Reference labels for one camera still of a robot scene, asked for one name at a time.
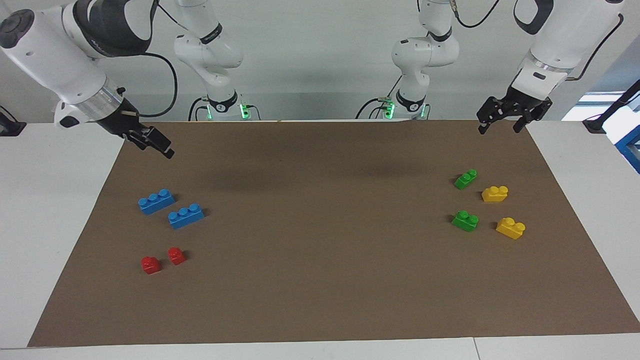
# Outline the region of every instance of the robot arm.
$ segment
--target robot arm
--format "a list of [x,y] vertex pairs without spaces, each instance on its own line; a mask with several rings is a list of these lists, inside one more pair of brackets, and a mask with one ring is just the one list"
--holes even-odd
[[242,95],[236,91],[227,71],[242,64],[242,48],[223,30],[210,0],[175,2],[189,32],[175,39],[174,51],[180,61],[202,78],[214,117],[224,120],[248,118]]
[[460,45],[452,36],[453,13],[449,0],[422,0],[420,23],[426,37],[397,42],[392,59],[402,71],[396,92],[396,113],[414,119],[419,116],[429,89],[428,67],[450,65],[458,59]]
[[609,31],[622,2],[518,0],[516,23],[536,38],[506,96],[489,97],[477,112],[480,133],[510,116],[520,116],[513,126],[517,133],[526,124],[541,120],[552,105],[549,94]]
[[[147,3],[157,5],[156,0]],[[156,128],[140,124],[137,109],[122,96],[124,89],[94,64],[97,58],[147,50],[150,33],[141,39],[127,25],[128,4],[129,0],[78,0],[44,12],[17,11],[0,25],[0,47],[26,74],[58,95],[57,125],[95,121],[140,149],[152,147],[171,158],[171,141]]]

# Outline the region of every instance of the blue object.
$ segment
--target blue object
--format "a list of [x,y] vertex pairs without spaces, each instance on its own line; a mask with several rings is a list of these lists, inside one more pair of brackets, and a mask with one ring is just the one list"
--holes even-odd
[[158,193],[149,195],[148,198],[142,198],[138,201],[140,209],[145,215],[151,215],[156,211],[162,210],[175,202],[173,195],[167,189],[162,189]]
[[616,147],[627,159],[627,161],[635,168],[638,174],[640,174],[640,151],[637,143],[640,142],[640,126],[631,130],[627,136],[623,137]]
[[191,204],[189,208],[182,208],[177,213],[169,214],[169,224],[176,230],[202,219],[204,219],[204,214],[198,204]]

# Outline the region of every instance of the green toy brick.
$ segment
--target green toy brick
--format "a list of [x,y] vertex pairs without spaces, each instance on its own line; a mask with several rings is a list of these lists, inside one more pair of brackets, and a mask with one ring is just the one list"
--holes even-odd
[[476,178],[478,177],[478,173],[476,170],[471,169],[468,172],[465,172],[464,174],[462,174],[457,180],[456,180],[456,187],[459,188],[460,190],[466,188],[467,186],[469,186],[469,184],[473,183],[474,180],[476,180]]
[[477,216],[469,215],[466,211],[459,211],[451,223],[464,231],[472,232],[476,229],[478,221]]

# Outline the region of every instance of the blue frame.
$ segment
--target blue frame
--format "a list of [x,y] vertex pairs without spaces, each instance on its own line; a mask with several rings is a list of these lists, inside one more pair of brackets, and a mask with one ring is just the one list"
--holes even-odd
[[616,148],[640,174],[640,146],[637,145],[638,142],[640,142],[640,126],[631,130],[629,134],[618,141]]

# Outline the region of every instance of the brown mat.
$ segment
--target brown mat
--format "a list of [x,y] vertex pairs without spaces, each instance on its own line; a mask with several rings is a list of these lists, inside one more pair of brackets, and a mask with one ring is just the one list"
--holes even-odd
[[[158,124],[175,158],[123,147],[29,346],[640,332],[510,126]],[[470,168],[477,181],[455,189]],[[503,184],[505,202],[482,202]],[[161,188],[178,203],[142,215],[137,200]],[[171,229],[192,202],[207,217]],[[474,233],[449,223],[459,209],[479,216]],[[494,230],[506,216],[526,224],[521,240]],[[143,273],[144,256],[163,270]]]

